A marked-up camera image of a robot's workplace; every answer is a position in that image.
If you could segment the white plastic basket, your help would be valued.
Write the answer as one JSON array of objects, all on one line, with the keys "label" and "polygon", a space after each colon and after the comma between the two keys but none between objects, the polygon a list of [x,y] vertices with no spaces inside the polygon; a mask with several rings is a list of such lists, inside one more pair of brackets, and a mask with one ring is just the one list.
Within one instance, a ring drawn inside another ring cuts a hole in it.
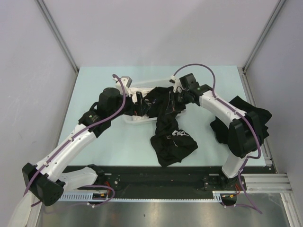
[{"label": "white plastic basket", "polygon": [[[172,83],[169,82],[169,79],[160,79],[154,81],[145,81],[131,84],[130,88],[138,88],[143,90],[152,90],[155,87],[171,87]],[[123,115],[123,120],[128,124],[143,124],[152,121],[157,121],[157,117],[150,118],[147,115],[144,116],[129,116]]]}]

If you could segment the black printed t shirt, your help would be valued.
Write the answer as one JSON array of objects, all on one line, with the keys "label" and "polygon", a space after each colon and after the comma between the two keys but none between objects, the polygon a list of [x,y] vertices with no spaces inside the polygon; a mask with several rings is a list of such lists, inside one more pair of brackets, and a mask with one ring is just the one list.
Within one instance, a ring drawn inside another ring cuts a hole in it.
[{"label": "black printed t shirt", "polygon": [[146,115],[157,118],[155,135],[151,137],[150,142],[162,167],[180,163],[198,149],[197,142],[179,128],[176,120],[178,113],[165,113],[170,93],[173,93],[173,87],[156,87],[144,98],[151,105]]}]

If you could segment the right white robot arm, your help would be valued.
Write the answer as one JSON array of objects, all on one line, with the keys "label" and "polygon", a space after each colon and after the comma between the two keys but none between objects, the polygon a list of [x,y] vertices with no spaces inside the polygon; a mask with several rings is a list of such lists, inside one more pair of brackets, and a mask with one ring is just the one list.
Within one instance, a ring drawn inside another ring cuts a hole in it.
[{"label": "right white robot arm", "polygon": [[260,151],[264,141],[262,124],[254,111],[244,111],[221,99],[208,85],[200,85],[192,73],[176,78],[171,76],[173,91],[169,93],[165,113],[181,112],[183,106],[193,103],[213,113],[227,128],[230,154],[222,166],[223,175],[218,184],[224,190],[235,185],[235,176],[244,168],[254,151]]}]

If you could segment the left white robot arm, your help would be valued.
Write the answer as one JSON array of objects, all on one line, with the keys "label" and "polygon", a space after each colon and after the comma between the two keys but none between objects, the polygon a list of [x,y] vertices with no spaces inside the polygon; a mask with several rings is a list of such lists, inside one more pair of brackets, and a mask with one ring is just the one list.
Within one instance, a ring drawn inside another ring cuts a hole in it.
[{"label": "left white robot arm", "polygon": [[101,188],[105,183],[103,171],[94,164],[66,177],[63,171],[90,143],[111,126],[112,120],[121,116],[143,117],[150,108],[145,97],[149,88],[108,87],[100,93],[98,101],[85,112],[70,135],[49,155],[35,165],[26,163],[22,175],[25,193],[32,193],[45,206],[56,203],[65,191],[90,187]]}]

